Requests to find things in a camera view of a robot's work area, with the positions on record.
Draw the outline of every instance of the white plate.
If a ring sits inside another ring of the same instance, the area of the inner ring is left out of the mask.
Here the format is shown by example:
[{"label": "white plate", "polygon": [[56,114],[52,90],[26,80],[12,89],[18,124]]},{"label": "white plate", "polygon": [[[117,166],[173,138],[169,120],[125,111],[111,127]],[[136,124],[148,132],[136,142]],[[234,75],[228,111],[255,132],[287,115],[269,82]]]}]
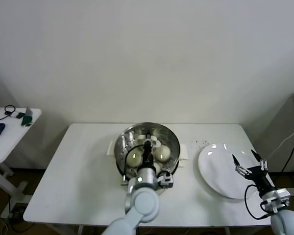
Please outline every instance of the white plate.
[{"label": "white plate", "polygon": [[[244,168],[258,165],[250,150],[242,151],[239,147],[216,143],[201,151],[198,159],[199,170],[207,184],[218,193],[233,199],[244,199],[246,187],[254,183],[235,171],[232,154]],[[256,191],[255,187],[249,188],[247,198]]]}]

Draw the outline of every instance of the white wall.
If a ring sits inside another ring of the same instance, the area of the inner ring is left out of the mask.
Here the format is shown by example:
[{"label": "white wall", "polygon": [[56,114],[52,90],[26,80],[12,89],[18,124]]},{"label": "white wall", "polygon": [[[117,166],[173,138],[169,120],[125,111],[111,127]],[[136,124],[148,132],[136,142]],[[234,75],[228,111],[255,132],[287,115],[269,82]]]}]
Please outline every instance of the white wall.
[{"label": "white wall", "polygon": [[13,166],[46,167],[72,122],[240,123],[256,142],[293,92],[294,0],[0,0],[0,105],[44,113]]}]

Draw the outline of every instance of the white egg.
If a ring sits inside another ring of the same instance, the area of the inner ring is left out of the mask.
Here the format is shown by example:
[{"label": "white egg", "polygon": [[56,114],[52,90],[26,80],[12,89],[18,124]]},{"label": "white egg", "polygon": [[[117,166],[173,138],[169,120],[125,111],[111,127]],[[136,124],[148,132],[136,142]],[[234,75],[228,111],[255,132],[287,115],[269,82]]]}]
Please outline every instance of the white egg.
[{"label": "white egg", "polygon": [[153,166],[156,168],[156,174],[158,174],[160,172],[160,169],[161,169],[160,165],[158,163],[154,162]]},{"label": "white egg", "polygon": [[130,167],[138,167],[142,162],[142,152],[138,148],[134,148],[129,152],[126,158],[126,164]]},{"label": "white egg", "polygon": [[169,147],[162,145],[155,150],[155,157],[158,161],[165,163],[170,159],[171,150]]}]

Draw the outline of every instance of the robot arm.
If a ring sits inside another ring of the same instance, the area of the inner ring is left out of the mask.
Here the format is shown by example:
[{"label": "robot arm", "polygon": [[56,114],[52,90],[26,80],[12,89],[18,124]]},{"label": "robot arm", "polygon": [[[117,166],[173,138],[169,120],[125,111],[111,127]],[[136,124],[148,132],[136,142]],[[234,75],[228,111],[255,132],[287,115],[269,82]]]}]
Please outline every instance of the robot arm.
[{"label": "robot arm", "polygon": [[173,176],[162,171],[156,176],[153,166],[151,145],[144,144],[143,164],[138,168],[138,175],[128,182],[125,198],[125,217],[116,219],[103,232],[104,235],[132,235],[142,223],[153,221],[159,213],[159,196],[155,192],[160,188],[172,188]]},{"label": "robot arm", "polygon": [[159,197],[148,187],[138,189],[133,193],[131,209],[124,218],[113,221],[104,231],[104,235],[131,235],[140,222],[153,221],[159,213]]},{"label": "robot arm", "polygon": [[251,151],[259,162],[259,166],[248,169],[240,166],[240,163],[233,155],[236,171],[248,180],[252,180],[258,191],[259,196],[263,199],[261,207],[267,212],[261,218],[271,216],[271,227],[276,235],[294,235],[294,211],[287,210],[290,205],[290,193],[285,189],[277,189],[272,186],[266,178],[268,172],[267,161],[263,160],[256,152]]}]

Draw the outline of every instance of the floor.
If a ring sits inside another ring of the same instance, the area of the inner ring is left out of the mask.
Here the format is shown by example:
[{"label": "floor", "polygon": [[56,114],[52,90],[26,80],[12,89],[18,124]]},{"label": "floor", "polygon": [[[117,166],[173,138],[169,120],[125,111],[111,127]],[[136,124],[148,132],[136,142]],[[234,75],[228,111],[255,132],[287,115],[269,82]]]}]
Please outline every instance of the floor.
[{"label": "floor", "polygon": [[[41,177],[43,176],[43,172],[28,172],[28,171],[15,171],[12,177],[9,177],[8,180],[14,185],[18,185],[20,181],[26,180],[28,181],[28,186],[25,189],[25,194],[33,194],[36,187],[39,184]],[[290,176],[283,176],[278,179],[276,185],[279,188],[286,187],[294,187],[294,181]],[[7,194],[0,189],[0,214],[4,209],[5,205],[8,202]],[[291,210],[294,211],[294,198],[291,198]],[[8,225],[8,231],[4,229],[2,231],[3,235],[16,235],[20,234],[12,230],[11,225],[9,225],[8,221],[6,221]],[[0,232],[2,229],[2,222],[0,221]],[[14,225],[16,230],[25,230],[30,226],[26,222],[21,224]],[[99,235],[102,233],[104,228],[101,227],[85,227],[83,231],[83,235]],[[231,228],[231,234],[234,234],[236,231],[241,230],[241,228]],[[54,232],[47,226],[43,224],[36,224],[28,231],[21,233],[23,235],[58,235],[58,233]],[[172,229],[172,228],[139,228],[137,231],[138,235],[225,235],[224,228],[210,228],[210,229]],[[273,232],[270,227],[265,227],[261,231],[255,233],[255,235],[273,235]]]}]

